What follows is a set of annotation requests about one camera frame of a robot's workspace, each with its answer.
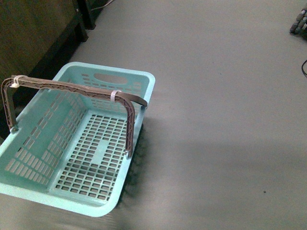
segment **folding metal handle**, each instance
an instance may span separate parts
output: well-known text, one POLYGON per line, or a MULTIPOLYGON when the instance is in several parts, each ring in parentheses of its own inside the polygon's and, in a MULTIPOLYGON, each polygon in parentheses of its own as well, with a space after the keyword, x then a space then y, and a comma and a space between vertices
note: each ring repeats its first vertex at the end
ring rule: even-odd
POLYGON ((127 154, 128 157, 132 156, 135 110, 131 101, 136 102, 143 106, 147 106, 147 102, 143 98, 129 93, 123 93, 123 92, 114 93, 112 90, 99 89, 95 87, 61 82, 61 81, 30 78, 24 75, 12 76, 12 77, 14 78, 5 79, 1 85, 1 94, 4 104, 4 111, 6 115, 7 124, 11 132, 18 130, 15 109, 12 99, 12 88, 25 86, 33 89, 55 89, 61 91, 75 92, 96 99, 102 99, 107 101, 112 100, 114 102, 121 103, 126 108, 127 133, 126 133, 125 153, 127 154))

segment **gray floor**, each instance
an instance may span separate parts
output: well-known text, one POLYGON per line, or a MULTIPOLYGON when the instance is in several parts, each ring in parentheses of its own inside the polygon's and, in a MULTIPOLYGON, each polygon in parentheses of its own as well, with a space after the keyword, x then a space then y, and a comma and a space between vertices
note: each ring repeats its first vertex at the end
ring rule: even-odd
POLYGON ((0 195, 0 229, 307 229, 302 0, 117 0, 71 61, 156 77, 119 206, 90 218, 0 195))

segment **plastic basket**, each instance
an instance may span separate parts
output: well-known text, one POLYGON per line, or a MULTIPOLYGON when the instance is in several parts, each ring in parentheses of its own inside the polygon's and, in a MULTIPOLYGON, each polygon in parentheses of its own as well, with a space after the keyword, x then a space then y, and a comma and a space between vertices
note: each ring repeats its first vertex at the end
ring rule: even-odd
POLYGON ((127 116, 123 101, 136 97, 125 93, 148 103, 154 76, 72 62, 53 81, 26 79, 15 84, 42 90, 16 122, 10 90, 2 88, 6 114, 12 117, 11 133, 0 146, 0 192, 92 217, 107 214, 118 202, 146 110, 132 102, 135 114, 127 116), (61 84, 66 88, 57 90, 61 84), (73 84, 79 87, 72 90, 73 84), (127 119, 134 123, 130 134, 127 119), (128 135, 133 135, 130 147, 128 135))

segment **black cable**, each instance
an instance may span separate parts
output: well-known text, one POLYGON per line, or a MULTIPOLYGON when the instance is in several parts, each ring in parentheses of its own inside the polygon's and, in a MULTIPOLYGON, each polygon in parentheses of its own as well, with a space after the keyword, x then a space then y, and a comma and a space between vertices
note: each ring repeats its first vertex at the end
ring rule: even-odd
POLYGON ((307 73, 304 71, 304 65, 307 63, 307 60, 304 61, 304 63, 302 64, 302 72, 303 72, 303 75, 307 78, 307 73))

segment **white cable tie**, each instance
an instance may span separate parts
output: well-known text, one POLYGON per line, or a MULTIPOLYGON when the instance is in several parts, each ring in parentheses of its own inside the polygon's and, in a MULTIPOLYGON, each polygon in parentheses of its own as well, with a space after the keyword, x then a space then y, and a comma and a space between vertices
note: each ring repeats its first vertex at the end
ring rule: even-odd
POLYGON ((117 92, 121 92, 121 91, 120 90, 113 90, 112 91, 111 98, 110 98, 112 102, 115 102, 115 95, 116 95, 117 92))
POLYGON ((11 88, 18 88, 20 85, 19 85, 19 82, 18 82, 18 79, 21 78, 21 77, 27 77, 25 75, 17 75, 14 77, 14 83, 12 85, 10 85, 11 88))

